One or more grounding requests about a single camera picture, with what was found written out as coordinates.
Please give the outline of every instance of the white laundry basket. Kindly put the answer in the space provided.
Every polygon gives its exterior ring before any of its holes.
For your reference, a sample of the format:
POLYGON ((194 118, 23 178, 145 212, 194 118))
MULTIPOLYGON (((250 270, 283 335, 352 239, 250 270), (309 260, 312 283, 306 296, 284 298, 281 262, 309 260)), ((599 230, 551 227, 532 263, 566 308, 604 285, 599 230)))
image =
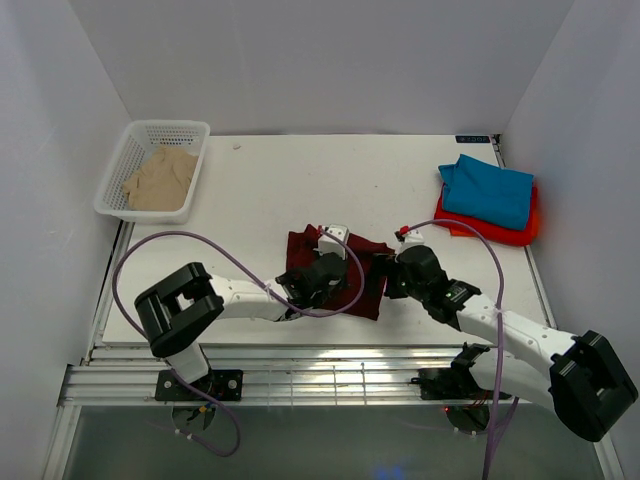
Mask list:
POLYGON ((93 201, 96 212, 112 215, 125 222, 138 223, 185 223, 189 218, 193 192, 202 168, 209 125, 188 120, 138 120, 125 130, 107 171, 100 182, 93 201), (143 212, 131 210, 122 191, 122 184, 156 151, 160 145, 184 148, 189 154, 198 156, 191 186, 184 205, 175 212, 143 212))

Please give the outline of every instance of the folded red towel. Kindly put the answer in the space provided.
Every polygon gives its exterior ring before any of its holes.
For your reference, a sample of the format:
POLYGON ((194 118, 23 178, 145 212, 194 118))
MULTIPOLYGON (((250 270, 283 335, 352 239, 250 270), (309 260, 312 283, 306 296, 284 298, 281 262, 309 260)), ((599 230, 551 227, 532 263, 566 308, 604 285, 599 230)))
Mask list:
MULTIPOLYGON (((365 290, 360 300, 347 310, 346 313, 357 317, 377 320, 380 314, 380 301, 384 291, 384 276, 369 276, 373 264, 374 254, 392 254, 393 250, 386 243, 370 242, 366 238, 349 234, 347 245, 354 251, 362 264, 365 275, 365 290)), ((315 227, 307 225, 303 233, 289 232, 287 242, 287 270, 295 267, 308 267, 317 258, 314 249, 318 248, 318 231, 315 227)), ((337 310, 353 300, 360 288, 360 275, 355 262, 349 258, 347 270, 347 283, 349 287, 340 290, 325 303, 325 310, 337 310)))
MULTIPOLYGON (((457 220, 464 222, 470 227, 478 230, 487 240, 494 242, 504 243, 506 245, 513 245, 516 247, 524 247, 531 244, 538 235, 539 227, 539 212, 538 212, 538 187, 535 185, 531 191, 531 208, 529 210, 529 220, 524 230, 511 230, 509 228, 499 227, 492 223, 478 220, 477 218, 467 217, 466 215, 458 215, 457 213, 445 212, 442 209, 442 193, 438 199, 438 205, 433 215, 435 219, 457 220)), ((451 235, 453 236, 473 236, 467 230, 462 227, 448 227, 447 225, 440 225, 445 228, 449 228, 451 235)))

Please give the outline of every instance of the tan towel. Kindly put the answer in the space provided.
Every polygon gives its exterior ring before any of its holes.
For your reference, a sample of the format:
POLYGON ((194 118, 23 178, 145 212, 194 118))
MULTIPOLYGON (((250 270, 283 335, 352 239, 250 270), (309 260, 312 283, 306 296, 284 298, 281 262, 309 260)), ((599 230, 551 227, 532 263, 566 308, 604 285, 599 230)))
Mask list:
POLYGON ((198 157, 179 147, 161 146, 122 184, 134 210, 175 212, 187 198, 198 157))

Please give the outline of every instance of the blue cloth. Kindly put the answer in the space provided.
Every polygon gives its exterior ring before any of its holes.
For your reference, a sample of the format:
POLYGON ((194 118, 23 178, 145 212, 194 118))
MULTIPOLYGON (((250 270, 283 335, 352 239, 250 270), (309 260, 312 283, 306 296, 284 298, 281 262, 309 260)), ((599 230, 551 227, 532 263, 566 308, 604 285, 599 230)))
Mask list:
POLYGON ((533 175, 507 170, 460 155, 454 165, 438 167, 444 188, 442 208, 512 230, 529 220, 533 175))

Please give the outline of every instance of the gray wall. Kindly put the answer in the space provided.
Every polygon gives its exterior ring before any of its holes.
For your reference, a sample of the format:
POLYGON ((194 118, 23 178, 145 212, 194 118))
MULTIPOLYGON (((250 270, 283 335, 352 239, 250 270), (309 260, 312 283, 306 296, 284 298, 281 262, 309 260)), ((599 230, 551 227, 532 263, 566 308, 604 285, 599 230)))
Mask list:
POLYGON ((66 0, 0 3, 0 477, 39 478, 117 224, 92 197, 129 121, 66 0))
MULTIPOLYGON (((640 2, 577 0, 504 134, 535 173, 546 222, 536 261, 561 327, 609 338, 640 385, 640 2)), ((640 478, 640 406, 613 429, 640 478)))
POLYGON ((70 0, 136 119, 501 132, 573 0, 70 0))

